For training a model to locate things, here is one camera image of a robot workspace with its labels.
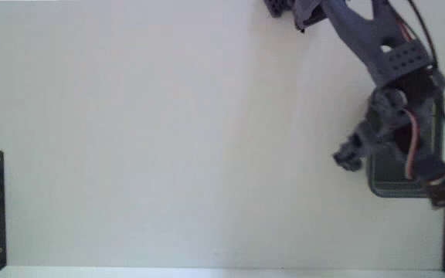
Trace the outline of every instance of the robotic arm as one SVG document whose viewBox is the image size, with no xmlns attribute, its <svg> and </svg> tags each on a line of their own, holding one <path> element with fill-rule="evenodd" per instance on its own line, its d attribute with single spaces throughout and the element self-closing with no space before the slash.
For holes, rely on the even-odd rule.
<svg viewBox="0 0 445 278">
<path fill-rule="evenodd" d="M 389 1 L 372 0 L 373 20 L 358 15 L 345 0 L 264 1 L 273 17 L 292 11 L 302 32 L 329 19 L 375 82 L 365 118 L 334 154 L 336 163 L 357 171 L 361 158 L 390 147 L 405 163 L 405 176 L 424 183 L 433 207 L 445 207 L 445 161 L 420 138 L 430 127 L 434 106 L 445 115 L 445 78 Z"/>
</svg>

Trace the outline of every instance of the white wall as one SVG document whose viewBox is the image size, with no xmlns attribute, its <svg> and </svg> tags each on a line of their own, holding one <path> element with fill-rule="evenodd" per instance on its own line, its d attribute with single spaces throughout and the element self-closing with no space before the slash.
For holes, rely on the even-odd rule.
<svg viewBox="0 0 445 278">
<path fill-rule="evenodd" d="M 257 0 L 0 2 L 9 264 L 439 269 L 442 213 L 331 158 L 372 89 Z"/>
</svg>

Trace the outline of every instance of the red wire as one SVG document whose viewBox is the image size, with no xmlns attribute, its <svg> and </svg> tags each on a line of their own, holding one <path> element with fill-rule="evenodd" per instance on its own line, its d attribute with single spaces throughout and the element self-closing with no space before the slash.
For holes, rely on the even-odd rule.
<svg viewBox="0 0 445 278">
<path fill-rule="evenodd" d="M 411 143 L 409 145 L 408 156 L 406 157 L 405 176 L 407 179 L 413 179 L 413 162 L 415 161 L 416 147 L 420 139 L 420 127 L 415 115 L 406 108 L 403 110 L 408 114 L 409 120 L 411 121 Z"/>
<path fill-rule="evenodd" d="M 410 42 L 412 40 L 412 38 L 411 38 L 411 35 L 409 34 L 409 31 L 406 28 L 405 24 L 403 22 L 398 21 L 398 25 L 401 28 L 401 32 L 403 33 L 403 37 L 405 37 L 405 39 Z"/>
</svg>

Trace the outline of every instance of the mounting hole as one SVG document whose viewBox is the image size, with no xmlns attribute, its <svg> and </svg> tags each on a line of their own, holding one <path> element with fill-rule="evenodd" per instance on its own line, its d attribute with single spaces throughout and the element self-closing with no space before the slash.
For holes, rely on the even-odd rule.
<svg viewBox="0 0 445 278">
<path fill-rule="evenodd" d="M 381 49 L 384 53 L 387 53 L 387 52 L 391 52 L 392 47 L 391 47 L 391 46 L 382 45 L 382 46 L 380 46 L 380 49 Z"/>
</svg>

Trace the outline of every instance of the white surface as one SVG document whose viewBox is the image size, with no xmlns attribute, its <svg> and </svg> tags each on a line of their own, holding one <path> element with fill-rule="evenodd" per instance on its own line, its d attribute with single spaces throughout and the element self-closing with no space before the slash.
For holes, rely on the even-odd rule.
<svg viewBox="0 0 445 278">
<path fill-rule="evenodd" d="M 439 269 L 441 212 L 331 159 L 372 88 L 260 0 L 0 2 L 8 262 Z"/>
<path fill-rule="evenodd" d="M 8 266 L 0 278 L 445 278 L 439 271 L 204 270 Z"/>
</svg>

